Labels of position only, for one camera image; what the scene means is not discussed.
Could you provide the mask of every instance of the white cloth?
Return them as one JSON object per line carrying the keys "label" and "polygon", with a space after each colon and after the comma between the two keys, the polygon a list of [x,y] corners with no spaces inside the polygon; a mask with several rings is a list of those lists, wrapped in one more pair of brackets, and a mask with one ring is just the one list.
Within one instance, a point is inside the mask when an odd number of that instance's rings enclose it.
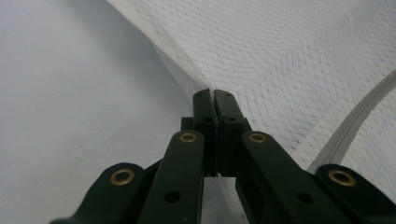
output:
{"label": "white cloth", "polygon": [[[395,1],[108,1],[151,39],[189,98],[206,87],[232,92],[253,129],[271,134],[304,169],[396,69]],[[391,104],[379,106],[395,120]],[[391,123],[363,131],[386,128],[372,136],[386,164],[396,155]],[[378,162],[361,168],[371,154],[361,160],[357,142],[343,164],[396,202],[394,165],[385,173]]]}

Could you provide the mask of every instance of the black metal bracket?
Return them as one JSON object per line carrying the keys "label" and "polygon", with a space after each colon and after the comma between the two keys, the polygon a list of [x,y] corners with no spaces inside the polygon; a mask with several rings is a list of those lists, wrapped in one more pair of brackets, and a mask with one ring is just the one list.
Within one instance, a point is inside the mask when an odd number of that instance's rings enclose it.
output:
{"label": "black metal bracket", "polygon": [[229,92],[192,101],[161,161],[106,169],[73,216],[51,223],[200,223],[204,177],[218,174],[236,177],[249,223],[396,223],[396,205],[356,172],[328,164],[311,175],[251,131]]}

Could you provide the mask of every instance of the white surface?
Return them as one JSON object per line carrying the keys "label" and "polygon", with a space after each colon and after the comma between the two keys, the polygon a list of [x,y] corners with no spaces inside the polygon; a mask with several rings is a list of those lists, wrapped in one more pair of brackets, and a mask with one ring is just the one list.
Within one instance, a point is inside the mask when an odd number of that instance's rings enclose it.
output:
{"label": "white surface", "polygon": [[[304,169],[396,69],[392,0],[108,1],[155,43],[188,96],[202,86],[231,91],[252,128],[271,134]],[[395,158],[390,128],[381,141]],[[360,155],[351,157],[359,163]],[[391,182],[380,187],[396,201]]]}
{"label": "white surface", "polygon": [[[159,160],[191,104],[105,1],[0,3],[0,223],[71,216],[107,167]],[[227,220],[217,181],[203,221]]]}

